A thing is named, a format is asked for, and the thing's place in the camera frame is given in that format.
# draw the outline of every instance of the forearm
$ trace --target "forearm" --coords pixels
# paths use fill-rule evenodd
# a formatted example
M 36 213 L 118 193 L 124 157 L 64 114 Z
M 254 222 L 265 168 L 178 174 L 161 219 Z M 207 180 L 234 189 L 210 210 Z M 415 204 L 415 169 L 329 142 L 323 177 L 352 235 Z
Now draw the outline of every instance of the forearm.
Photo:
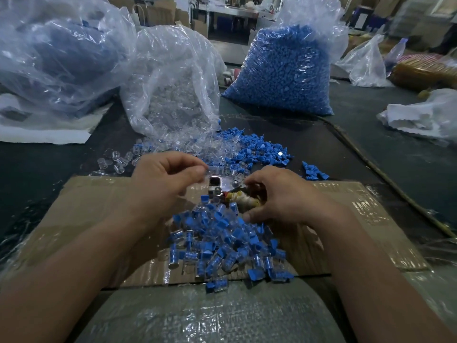
M 324 219 L 316 231 L 361 343 L 455 340 L 353 214 Z
M 7 284 L 0 293 L 5 341 L 63 342 L 139 239 L 135 224 L 128 215 L 106 219 Z

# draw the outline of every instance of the plastic bag of clear parts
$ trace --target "plastic bag of clear parts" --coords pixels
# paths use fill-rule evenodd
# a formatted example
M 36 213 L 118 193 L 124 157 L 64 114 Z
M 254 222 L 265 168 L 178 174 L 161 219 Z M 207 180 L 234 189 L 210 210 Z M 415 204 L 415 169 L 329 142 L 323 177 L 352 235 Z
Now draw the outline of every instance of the plastic bag of clear parts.
M 348 43 L 339 0 L 284 0 L 276 23 L 257 33 L 222 96 L 260 106 L 333 114 L 330 63 Z
M 135 26 L 107 0 L 0 0 L 0 83 L 80 117 L 130 74 Z
M 130 124 L 151 138 L 172 138 L 183 127 L 216 131 L 218 76 L 225 70 L 219 52 L 190 28 L 141 30 L 133 73 L 120 93 Z
M 386 125 L 421 137 L 442 140 L 439 145 L 457 139 L 457 91 L 438 89 L 432 91 L 426 102 L 412 105 L 389 104 L 377 115 Z
M 386 79 L 386 67 L 378 47 L 383 39 L 383 35 L 374 35 L 371 40 L 358 45 L 335 63 L 349 73 L 352 85 L 367 88 L 393 86 Z

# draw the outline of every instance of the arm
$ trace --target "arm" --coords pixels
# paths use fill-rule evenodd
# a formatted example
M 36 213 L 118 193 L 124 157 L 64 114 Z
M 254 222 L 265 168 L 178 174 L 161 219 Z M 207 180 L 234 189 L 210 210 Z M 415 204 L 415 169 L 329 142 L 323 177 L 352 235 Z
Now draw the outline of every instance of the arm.
M 349 208 L 295 173 L 267 166 L 245 179 L 262 184 L 268 199 L 245 221 L 279 219 L 313 227 L 361 342 L 454 342 L 455 337 L 363 230 Z
M 63 342 L 121 258 L 164 218 L 180 192 L 204 179 L 206 167 L 178 152 L 142 156 L 130 193 L 112 215 L 0 293 L 3 340 Z

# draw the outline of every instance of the hand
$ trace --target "hand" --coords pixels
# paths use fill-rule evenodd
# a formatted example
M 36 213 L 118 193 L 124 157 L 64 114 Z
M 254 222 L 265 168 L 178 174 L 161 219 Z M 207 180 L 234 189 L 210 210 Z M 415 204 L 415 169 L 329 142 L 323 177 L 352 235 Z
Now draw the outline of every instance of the hand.
M 169 215 L 189 185 L 202 182 L 208 166 L 195 156 L 177 151 L 145 154 L 132 174 L 122 214 L 148 226 Z
M 267 194 L 265 205 L 243 214 L 246 222 L 277 219 L 314 226 L 329 215 L 351 213 L 347 207 L 321 193 L 310 182 L 290 170 L 265 166 L 247 177 L 244 183 L 248 186 L 264 185 Z

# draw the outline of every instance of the person's left hand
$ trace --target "person's left hand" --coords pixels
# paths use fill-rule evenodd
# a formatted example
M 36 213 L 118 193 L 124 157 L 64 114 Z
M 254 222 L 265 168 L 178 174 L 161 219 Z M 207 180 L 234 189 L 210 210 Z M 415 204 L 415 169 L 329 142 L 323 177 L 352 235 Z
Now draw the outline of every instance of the person's left hand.
M 204 180 L 207 168 L 197 157 L 177 151 L 143 155 L 121 213 L 145 227 L 157 225 L 189 185 Z

